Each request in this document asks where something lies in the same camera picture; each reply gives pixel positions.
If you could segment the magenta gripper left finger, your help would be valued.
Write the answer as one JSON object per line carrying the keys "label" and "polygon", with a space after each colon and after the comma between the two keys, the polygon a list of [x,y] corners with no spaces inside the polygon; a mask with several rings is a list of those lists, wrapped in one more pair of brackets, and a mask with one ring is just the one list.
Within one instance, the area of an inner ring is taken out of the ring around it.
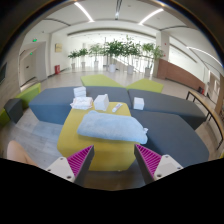
{"label": "magenta gripper left finger", "polygon": [[82,186],[94,154],[94,146],[90,145],[69,157],[59,157],[47,168],[47,171]]}

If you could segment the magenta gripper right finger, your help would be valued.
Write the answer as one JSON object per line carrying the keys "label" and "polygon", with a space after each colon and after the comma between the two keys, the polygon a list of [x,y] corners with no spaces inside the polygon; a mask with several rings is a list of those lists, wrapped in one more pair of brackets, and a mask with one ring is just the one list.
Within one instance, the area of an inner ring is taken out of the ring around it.
{"label": "magenta gripper right finger", "polygon": [[134,145],[134,154],[145,184],[152,183],[182,169],[182,166],[170,155],[159,155],[139,144]]}

